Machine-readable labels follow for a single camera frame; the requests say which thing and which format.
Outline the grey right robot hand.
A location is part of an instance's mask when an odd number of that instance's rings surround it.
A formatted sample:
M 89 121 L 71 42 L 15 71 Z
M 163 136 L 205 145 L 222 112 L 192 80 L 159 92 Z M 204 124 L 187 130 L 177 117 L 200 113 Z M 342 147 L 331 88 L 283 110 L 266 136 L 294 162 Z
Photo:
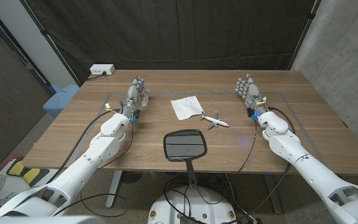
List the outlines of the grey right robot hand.
M 236 81 L 236 93 L 244 100 L 247 107 L 247 114 L 249 117 L 259 117 L 267 112 L 266 99 L 262 97 L 257 85 L 254 83 L 250 73 L 247 73 L 246 78 L 239 78 Z

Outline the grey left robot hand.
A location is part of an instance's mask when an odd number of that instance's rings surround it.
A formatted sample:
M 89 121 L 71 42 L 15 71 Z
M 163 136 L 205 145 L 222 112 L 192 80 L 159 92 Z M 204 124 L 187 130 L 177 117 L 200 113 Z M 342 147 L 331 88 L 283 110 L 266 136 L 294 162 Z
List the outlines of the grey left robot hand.
M 149 91 L 145 86 L 144 79 L 138 75 L 134 78 L 132 85 L 127 91 L 127 98 L 122 106 L 121 114 L 129 119 L 132 119 L 132 117 L 138 119 L 141 107 L 146 106 L 148 101 Z

